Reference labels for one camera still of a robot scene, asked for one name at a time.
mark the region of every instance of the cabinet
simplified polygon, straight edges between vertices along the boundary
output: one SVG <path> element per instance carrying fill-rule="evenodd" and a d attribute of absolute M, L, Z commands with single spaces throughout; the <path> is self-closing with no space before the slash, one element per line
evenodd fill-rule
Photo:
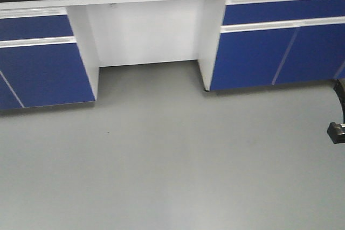
<path fill-rule="evenodd" d="M 85 20 L 80 8 L 0 12 L 0 109 L 95 101 L 99 68 Z"/>
<path fill-rule="evenodd" d="M 295 30 L 222 33 L 211 90 L 270 85 Z"/>
<path fill-rule="evenodd" d="M 75 43 L 0 48 L 0 70 L 24 107 L 95 100 Z"/>
<path fill-rule="evenodd" d="M 333 79 L 344 61 L 345 24 L 301 27 L 277 83 Z"/>
<path fill-rule="evenodd" d="M 345 76 L 345 0 L 229 4 L 222 24 L 206 90 Z"/>

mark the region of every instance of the blue cabinet door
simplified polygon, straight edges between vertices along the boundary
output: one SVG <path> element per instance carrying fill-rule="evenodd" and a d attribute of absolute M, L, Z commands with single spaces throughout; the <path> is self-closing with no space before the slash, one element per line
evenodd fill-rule
<path fill-rule="evenodd" d="M 295 30 L 222 33 L 210 89 L 270 85 Z"/>
<path fill-rule="evenodd" d="M 301 27 L 277 83 L 335 78 L 345 61 L 345 24 Z"/>
<path fill-rule="evenodd" d="M 76 44 L 0 48 L 0 69 L 24 107 L 95 100 Z"/>
<path fill-rule="evenodd" d="M 0 109 L 16 109 L 21 107 L 22 106 L 8 86 L 4 74 L 0 71 Z"/>

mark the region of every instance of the blue drawer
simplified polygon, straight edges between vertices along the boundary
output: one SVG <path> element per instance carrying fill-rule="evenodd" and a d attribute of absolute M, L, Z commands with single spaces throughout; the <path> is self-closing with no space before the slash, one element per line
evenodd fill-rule
<path fill-rule="evenodd" d="M 345 0 L 299 0 L 228 5 L 223 25 L 345 16 Z"/>
<path fill-rule="evenodd" d="M 24 107 L 95 100 L 76 44 L 0 48 L 0 70 Z"/>
<path fill-rule="evenodd" d="M 67 15 L 0 19 L 0 41 L 73 36 Z"/>

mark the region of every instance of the gray floor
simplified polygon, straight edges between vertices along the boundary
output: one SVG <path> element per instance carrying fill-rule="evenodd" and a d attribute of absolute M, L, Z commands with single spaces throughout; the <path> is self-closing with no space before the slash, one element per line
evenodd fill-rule
<path fill-rule="evenodd" d="M 0 229 L 344 229 L 332 86 L 207 93 L 194 61 L 103 68 L 94 106 L 1 113 Z"/>

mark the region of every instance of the drawer front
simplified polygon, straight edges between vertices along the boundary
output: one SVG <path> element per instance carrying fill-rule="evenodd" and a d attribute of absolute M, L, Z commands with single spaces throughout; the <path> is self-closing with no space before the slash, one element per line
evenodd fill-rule
<path fill-rule="evenodd" d="M 0 48 L 0 69 L 24 107 L 95 100 L 76 44 Z"/>
<path fill-rule="evenodd" d="M 270 85 L 295 30 L 222 33 L 211 90 Z"/>
<path fill-rule="evenodd" d="M 342 77 L 345 24 L 301 27 L 277 83 Z"/>
<path fill-rule="evenodd" d="M 223 25 L 345 16 L 345 0 L 299 0 L 226 6 Z"/>
<path fill-rule="evenodd" d="M 0 41 L 73 36 L 67 15 L 0 19 Z"/>
<path fill-rule="evenodd" d="M 5 82 L 5 76 L 0 72 L 0 109 L 16 109 L 22 106 L 15 98 L 9 86 Z"/>

